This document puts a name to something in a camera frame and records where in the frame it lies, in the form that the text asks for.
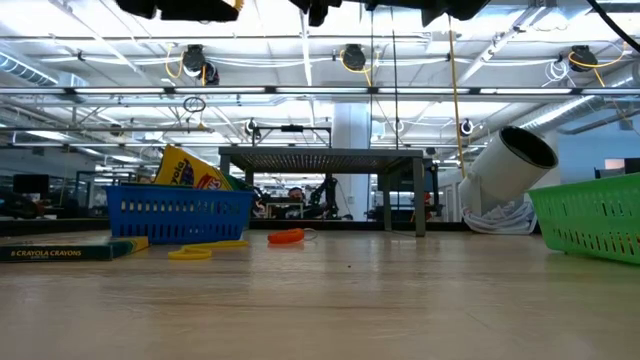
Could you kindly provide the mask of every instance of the table leg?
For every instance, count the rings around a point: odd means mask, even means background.
[[[244,182],[253,185],[253,171],[246,170],[244,172]]]
[[[378,189],[382,190],[382,206],[384,213],[384,229],[391,231],[391,183],[389,182],[389,175],[378,174]]]
[[[220,156],[220,171],[225,174],[231,173],[231,158],[229,157],[229,155]]]
[[[426,218],[424,213],[424,166],[422,159],[413,159],[413,204],[415,206],[416,237],[424,237]]]

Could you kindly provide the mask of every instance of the metal workbench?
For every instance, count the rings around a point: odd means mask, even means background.
[[[421,150],[314,149],[270,147],[221,147],[220,169],[229,173],[231,164],[245,172],[253,184],[256,172],[307,174],[377,174],[383,192],[384,228],[391,230],[391,184],[389,175],[413,167],[415,218],[425,218],[424,169]],[[416,221],[416,236],[425,234],[425,221]]]

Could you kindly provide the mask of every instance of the green plastic basket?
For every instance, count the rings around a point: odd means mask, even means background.
[[[640,174],[529,195],[549,249],[640,264]]]

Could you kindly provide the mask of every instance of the white cylindrical object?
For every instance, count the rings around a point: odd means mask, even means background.
[[[331,136],[334,148],[368,149],[371,117],[367,103],[336,103]],[[369,175],[334,174],[338,180],[336,205],[339,216],[351,214],[355,221],[366,221]]]
[[[505,127],[460,183],[462,207],[481,216],[522,196],[557,164],[556,154],[542,139],[520,128]]]

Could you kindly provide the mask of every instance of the blue plastic basket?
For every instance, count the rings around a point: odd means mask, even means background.
[[[237,240],[249,220],[253,193],[170,186],[109,186],[114,237],[147,236],[152,244]]]

